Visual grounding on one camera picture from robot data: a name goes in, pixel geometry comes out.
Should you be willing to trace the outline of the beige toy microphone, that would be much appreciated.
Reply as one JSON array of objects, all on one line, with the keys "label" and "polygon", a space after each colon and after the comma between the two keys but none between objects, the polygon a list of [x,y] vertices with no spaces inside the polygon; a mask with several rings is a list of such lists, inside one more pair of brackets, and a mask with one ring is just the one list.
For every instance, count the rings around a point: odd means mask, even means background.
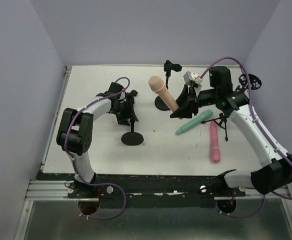
[{"label": "beige toy microphone", "polygon": [[152,76],[149,79],[148,84],[151,90],[163,100],[163,102],[172,112],[175,112],[179,109],[179,105],[169,92],[168,88],[166,87],[165,81],[161,77],[157,75]]}]

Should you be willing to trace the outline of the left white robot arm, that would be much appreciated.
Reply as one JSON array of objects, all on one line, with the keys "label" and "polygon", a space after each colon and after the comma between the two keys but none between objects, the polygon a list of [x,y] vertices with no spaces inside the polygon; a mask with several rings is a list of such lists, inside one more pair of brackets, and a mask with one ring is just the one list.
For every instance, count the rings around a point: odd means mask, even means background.
[{"label": "left white robot arm", "polygon": [[134,111],[137,94],[134,89],[127,92],[125,87],[112,82],[109,89],[96,95],[91,103],[63,111],[56,142],[72,161],[75,180],[89,184],[93,181],[95,172],[91,167],[88,150],[92,143],[93,123],[102,115],[114,114],[117,124],[130,127],[130,131],[121,136],[123,144],[137,146],[143,143],[143,136],[134,129],[138,121]]}]

